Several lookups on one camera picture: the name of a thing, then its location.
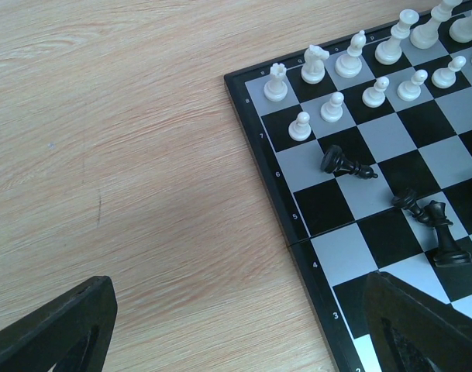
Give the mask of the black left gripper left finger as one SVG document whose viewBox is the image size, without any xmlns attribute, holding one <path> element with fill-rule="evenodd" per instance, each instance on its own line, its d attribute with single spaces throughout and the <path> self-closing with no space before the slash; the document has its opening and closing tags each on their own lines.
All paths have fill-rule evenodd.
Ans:
<svg viewBox="0 0 472 372">
<path fill-rule="evenodd" d="M 94 276 L 0 330 L 0 371 L 101 371 L 117 301 Z"/>
</svg>

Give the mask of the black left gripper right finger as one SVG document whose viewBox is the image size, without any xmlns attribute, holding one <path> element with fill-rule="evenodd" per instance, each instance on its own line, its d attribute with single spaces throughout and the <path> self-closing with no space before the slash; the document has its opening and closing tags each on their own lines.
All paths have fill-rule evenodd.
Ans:
<svg viewBox="0 0 472 372">
<path fill-rule="evenodd" d="M 385 272 L 363 297 L 383 371 L 472 371 L 472 319 Z"/>
</svg>

